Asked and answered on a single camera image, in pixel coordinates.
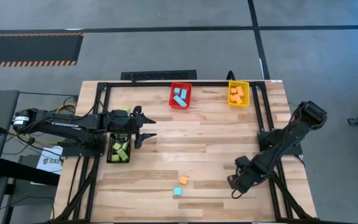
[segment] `gray floor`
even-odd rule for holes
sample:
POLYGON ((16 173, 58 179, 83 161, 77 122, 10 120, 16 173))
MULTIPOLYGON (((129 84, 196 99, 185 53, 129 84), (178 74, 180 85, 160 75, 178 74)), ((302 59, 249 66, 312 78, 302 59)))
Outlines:
MULTIPOLYGON (((260 26, 358 25, 358 0, 254 0, 260 26)), ((0 0, 0 29, 249 26, 240 0, 0 0)), ((288 100, 313 100, 328 112, 302 142, 318 216, 358 223, 358 30, 262 31, 271 79, 288 100)), ((86 34, 74 67, 0 68, 0 89, 78 94, 83 80, 121 72, 197 69, 199 79, 261 79, 252 31, 86 34)), ((62 97, 21 95, 18 109, 55 108, 62 97)), ((6 151, 18 151, 12 142, 6 151)), ((42 222, 50 205, 22 207, 12 223, 42 222)))

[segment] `orange cube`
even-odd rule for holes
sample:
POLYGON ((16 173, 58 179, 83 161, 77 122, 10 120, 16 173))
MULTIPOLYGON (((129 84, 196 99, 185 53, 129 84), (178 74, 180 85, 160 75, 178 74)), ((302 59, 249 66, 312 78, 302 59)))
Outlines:
POLYGON ((181 184, 187 184, 187 177, 180 177, 179 182, 180 182, 181 184))
POLYGON ((230 102, 236 102, 236 97, 234 97, 234 95, 230 95, 230 102))
POLYGON ((244 92, 242 91, 241 86, 237 86, 236 89, 239 96, 244 96, 244 92))
POLYGON ((235 99, 236 99, 236 103, 237 103, 237 104, 241 104, 241 103, 242 103, 240 94, 236 94, 236 95, 234 95, 234 97, 235 97, 235 99))

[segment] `blue block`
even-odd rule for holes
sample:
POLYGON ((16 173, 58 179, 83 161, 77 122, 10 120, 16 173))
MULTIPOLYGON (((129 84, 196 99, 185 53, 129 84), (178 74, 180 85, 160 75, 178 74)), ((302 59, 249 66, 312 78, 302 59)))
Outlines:
POLYGON ((186 107, 187 103, 185 103, 179 96, 174 96, 173 99, 182 107, 186 107))
POLYGON ((180 98, 182 98, 183 100, 185 100, 185 99, 186 99, 186 95, 187 95, 187 90, 181 90, 180 98))
POLYGON ((181 195, 181 188, 180 187, 175 187, 173 189, 173 194, 174 195, 181 195))
POLYGON ((179 88, 174 88, 173 89, 173 94, 174 95, 179 95, 180 94, 180 89, 179 88))

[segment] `yellow bin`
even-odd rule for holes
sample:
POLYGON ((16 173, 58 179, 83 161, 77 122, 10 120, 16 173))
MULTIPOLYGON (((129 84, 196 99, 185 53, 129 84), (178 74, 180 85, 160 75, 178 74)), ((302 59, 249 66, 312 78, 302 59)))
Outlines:
POLYGON ((235 107, 240 107, 240 108, 249 106, 249 83, 248 82, 230 80, 229 81, 229 88, 227 90, 227 103, 229 104, 229 106, 235 106, 235 107), (241 86, 242 91, 244 92, 244 96, 242 96, 242 103, 241 104, 231 103, 230 102, 230 94, 231 94, 230 89, 235 88, 237 86, 241 86))

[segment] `wooden table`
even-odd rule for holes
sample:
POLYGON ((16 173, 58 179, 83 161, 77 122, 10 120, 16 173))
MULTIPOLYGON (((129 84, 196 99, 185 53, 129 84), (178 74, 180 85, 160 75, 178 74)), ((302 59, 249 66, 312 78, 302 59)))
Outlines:
MULTIPOLYGON (((85 114, 92 107, 97 83, 83 82, 77 114, 85 114)), ((283 83, 266 81, 266 86, 274 125, 283 128, 290 119, 283 83)), ((168 105, 170 87, 117 87, 111 91, 109 111, 141 105, 145 115, 157 122, 144 125, 141 131, 158 135, 144 141, 140 150, 132 147, 129 164, 107 164, 106 155, 101 158, 92 222, 275 220, 268 181, 235 200, 226 180, 234 174, 236 158, 252 158, 259 152, 252 95, 250 106, 233 108, 227 105, 227 87, 196 86, 190 109, 174 110, 168 105), (186 185, 179 183, 181 176, 189 177, 186 185), (182 196, 173 196, 175 187, 182 187, 182 196)), ((258 95, 267 127, 262 94, 258 95)), ((56 214, 67 204, 76 160, 73 157, 64 162, 55 197, 56 214)), ((316 216, 303 165, 294 156, 284 156, 282 161, 290 192, 306 212, 316 216)), ((277 191, 285 217, 282 195, 277 191)), ((86 192, 80 218, 85 215, 87 197, 86 192)))

